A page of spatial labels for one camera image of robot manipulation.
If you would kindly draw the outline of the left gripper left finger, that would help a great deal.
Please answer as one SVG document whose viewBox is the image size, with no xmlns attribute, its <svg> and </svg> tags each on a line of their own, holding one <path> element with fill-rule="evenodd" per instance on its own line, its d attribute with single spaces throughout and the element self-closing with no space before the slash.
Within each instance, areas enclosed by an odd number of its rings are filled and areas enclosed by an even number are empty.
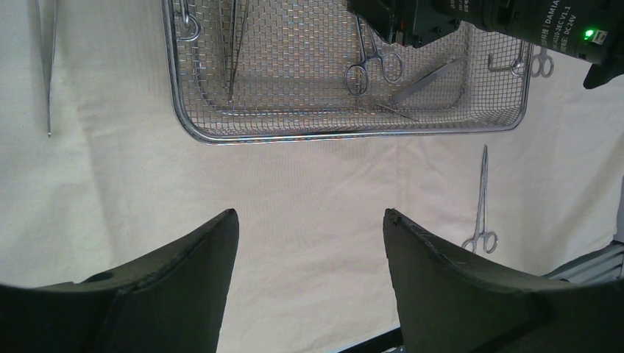
<svg viewBox="0 0 624 353">
<path fill-rule="evenodd" d="M 1 287 L 3 352 L 214 352 L 237 212 L 83 282 Z"/>
</svg>

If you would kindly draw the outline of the beige wrapping cloth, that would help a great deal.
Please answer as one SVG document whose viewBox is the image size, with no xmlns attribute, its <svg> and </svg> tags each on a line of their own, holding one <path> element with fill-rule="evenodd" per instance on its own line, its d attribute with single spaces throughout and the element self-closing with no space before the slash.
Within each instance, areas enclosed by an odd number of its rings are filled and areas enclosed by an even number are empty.
<svg viewBox="0 0 624 353">
<path fill-rule="evenodd" d="M 509 131 L 207 146 L 171 104 L 158 1 L 58 7 L 53 133 L 29 1 L 1 3 L 1 280 L 80 282 L 240 222 L 220 352 L 337 352 L 395 328 L 383 216 L 454 243 L 489 152 L 491 260 L 546 274 L 609 244 L 623 180 L 623 79 L 595 90 L 556 55 Z"/>
</svg>

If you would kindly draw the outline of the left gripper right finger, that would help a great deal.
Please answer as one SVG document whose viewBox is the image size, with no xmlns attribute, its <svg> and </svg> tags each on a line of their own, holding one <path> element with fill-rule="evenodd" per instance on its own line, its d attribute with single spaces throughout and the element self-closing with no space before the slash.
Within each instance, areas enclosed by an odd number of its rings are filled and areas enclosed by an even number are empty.
<svg viewBox="0 0 624 353">
<path fill-rule="evenodd" d="M 623 281 L 576 285 L 487 260 L 388 209 L 407 352 L 621 352 Z"/>
</svg>

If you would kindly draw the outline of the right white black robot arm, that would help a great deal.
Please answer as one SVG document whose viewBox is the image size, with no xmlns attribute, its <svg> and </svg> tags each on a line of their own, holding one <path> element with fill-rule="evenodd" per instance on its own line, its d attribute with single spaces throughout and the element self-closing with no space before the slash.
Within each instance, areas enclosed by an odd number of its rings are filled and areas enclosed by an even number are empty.
<svg viewBox="0 0 624 353">
<path fill-rule="evenodd" d="M 388 44 L 420 48 L 466 22 L 591 63 L 586 89 L 623 75 L 619 0 L 352 0 L 347 9 Z"/>
</svg>

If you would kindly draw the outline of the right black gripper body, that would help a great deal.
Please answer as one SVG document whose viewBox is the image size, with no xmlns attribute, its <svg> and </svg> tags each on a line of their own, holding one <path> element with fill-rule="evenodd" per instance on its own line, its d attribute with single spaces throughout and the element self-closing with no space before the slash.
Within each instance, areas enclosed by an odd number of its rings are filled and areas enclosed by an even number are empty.
<svg viewBox="0 0 624 353">
<path fill-rule="evenodd" d="M 351 0 L 347 9 L 363 20 L 383 42 L 421 48 L 456 31 L 461 20 L 429 0 Z"/>
</svg>

